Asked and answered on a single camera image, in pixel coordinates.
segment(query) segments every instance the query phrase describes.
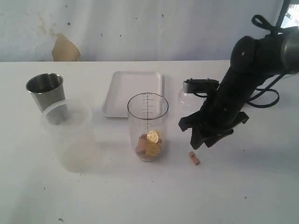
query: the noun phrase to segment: clear plastic container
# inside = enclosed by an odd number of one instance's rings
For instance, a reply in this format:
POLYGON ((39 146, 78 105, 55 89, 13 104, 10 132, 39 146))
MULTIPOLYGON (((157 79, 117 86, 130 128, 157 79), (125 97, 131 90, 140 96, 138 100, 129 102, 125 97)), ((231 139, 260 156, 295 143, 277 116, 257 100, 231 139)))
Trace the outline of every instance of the clear plastic container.
POLYGON ((144 162, 155 160, 165 144, 167 100, 155 93, 141 93, 128 102, 128 121, 133 149, 144 162))
POLYGON ((61 165, 71 172, 85 172, 96 149, 92 111, 77 100, 49 106, 41 116, 42 129, 52 138, 61 165))

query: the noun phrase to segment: black cable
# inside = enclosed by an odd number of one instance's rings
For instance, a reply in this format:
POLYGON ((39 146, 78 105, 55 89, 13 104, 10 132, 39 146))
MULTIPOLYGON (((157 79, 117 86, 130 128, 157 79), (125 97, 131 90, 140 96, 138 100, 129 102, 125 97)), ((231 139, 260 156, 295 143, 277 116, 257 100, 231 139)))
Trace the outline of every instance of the black cable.
POLYGON ((258 94, 256 94, 255 96, 249 98, 249 100, 247 101, 247 104, 256 108, 268 108, 271 106, 274 106, 275 104, 277 104, 279 102, 279 92, 277 90, 271 89, 271 87, 277 83, 283 76, 285 76, 287 74, 288 71, 285 71, 284 73, 282 73, 281 75, 279 75, 276 79, 274 79, 266 88, 261 89, 261 88, 256 88, 257 91, 260 91, 258 94), (258 105, 258 104, 254 104, 251 103, 252 100, 255 100, 257 98, 259 98, 261 95, 263 95, 265 92, 274 92, 277 94, 277 98, 276 100, 274 100, 272 103, 269 104, 264 104, 264 105, 258 105))
POLYGON ((197 97, 200 97, 200 98, 206 98, 207 97, 207 95, 202 96, 202 95, 199 95, 197 93, 194 93, 194 95, 197 96, 197 97))

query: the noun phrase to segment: white wall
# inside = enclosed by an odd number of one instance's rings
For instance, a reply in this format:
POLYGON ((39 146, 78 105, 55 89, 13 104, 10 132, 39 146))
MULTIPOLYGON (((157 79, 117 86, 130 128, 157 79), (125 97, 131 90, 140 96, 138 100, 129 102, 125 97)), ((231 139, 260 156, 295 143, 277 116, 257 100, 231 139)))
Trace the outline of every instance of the white wall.
POLYGON ((81 61, 229 59, 241 37, 265 34, 252 16, 275 24, 282 2, 0 0, 0 61, 52 61, 57 33, 81 61))

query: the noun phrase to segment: metal cup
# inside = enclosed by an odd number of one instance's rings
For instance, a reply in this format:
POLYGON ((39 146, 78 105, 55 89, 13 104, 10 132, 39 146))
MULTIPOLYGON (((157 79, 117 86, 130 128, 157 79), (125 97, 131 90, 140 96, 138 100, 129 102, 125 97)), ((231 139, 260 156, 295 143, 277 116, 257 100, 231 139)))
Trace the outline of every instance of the metal cup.
POLYGON ((45 73, 30 79, 26 89, 43 112, 50 105, 65 100, 63 78, 56 73, 45 73))

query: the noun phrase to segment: white tray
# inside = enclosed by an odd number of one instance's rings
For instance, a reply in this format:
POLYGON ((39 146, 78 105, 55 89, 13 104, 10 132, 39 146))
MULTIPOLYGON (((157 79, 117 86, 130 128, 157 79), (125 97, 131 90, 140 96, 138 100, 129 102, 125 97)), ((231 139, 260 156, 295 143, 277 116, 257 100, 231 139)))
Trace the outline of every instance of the white tray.
POLYGON ((128 101, 143 92, 163 96, 163 76, 159 72, 117 71, 113 74, 103 107, 106 117, 127 118, 128 101))

